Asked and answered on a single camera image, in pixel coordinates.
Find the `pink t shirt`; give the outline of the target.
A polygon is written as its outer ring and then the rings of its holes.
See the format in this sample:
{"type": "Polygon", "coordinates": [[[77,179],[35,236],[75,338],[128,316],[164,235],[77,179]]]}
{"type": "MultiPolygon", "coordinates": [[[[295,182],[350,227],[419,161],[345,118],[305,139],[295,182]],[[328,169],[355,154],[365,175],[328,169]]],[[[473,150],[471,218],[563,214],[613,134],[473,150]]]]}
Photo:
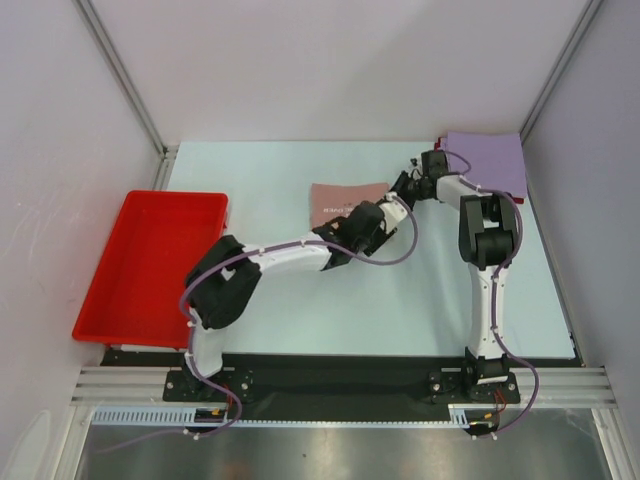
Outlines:
{"type": "Polygon", "coordinates": [[[348,217],[363,201],[377,202],[388,183],[341,186],[314,183],[310,188],[310,226],[319,227],[336,217],[348,217]]]}

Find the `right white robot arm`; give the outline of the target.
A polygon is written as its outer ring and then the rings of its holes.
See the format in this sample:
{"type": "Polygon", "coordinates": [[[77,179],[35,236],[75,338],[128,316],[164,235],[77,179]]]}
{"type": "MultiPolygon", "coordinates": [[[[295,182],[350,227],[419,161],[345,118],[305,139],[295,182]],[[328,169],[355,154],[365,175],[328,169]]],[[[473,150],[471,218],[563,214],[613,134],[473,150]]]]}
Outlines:
{"type": "Polygon", "coordinates": [[[402,172],[391,191],[411,207],[436,199],[459,214],[458,249],[471,278],[472,322],[460,390],[484,401],[509,381],[503,336],[504,290],[522,243],[522,218],[509,194],[482,188],[460,174],[437,179],[402,172]]]}

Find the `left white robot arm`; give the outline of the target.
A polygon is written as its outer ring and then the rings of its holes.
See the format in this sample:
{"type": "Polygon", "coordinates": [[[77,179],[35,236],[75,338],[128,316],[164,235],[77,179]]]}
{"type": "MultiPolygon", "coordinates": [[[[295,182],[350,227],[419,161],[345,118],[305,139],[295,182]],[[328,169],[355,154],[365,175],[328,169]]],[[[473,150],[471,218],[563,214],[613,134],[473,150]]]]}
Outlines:
{"type": "Polygon", "coordinates": [[[233,235],[221,237],[185,279],[179,308],[190,330],[185,388],[199,400],[213,398],[220,388],[226,331],[246,310],[260,281],[276,274],[321,272],[352,260],[377,266],[394,260],[371,256],[410,215],[398,196],[364,201],[347,217],[336,217],[297,240],[250,246],[233,235]]]}

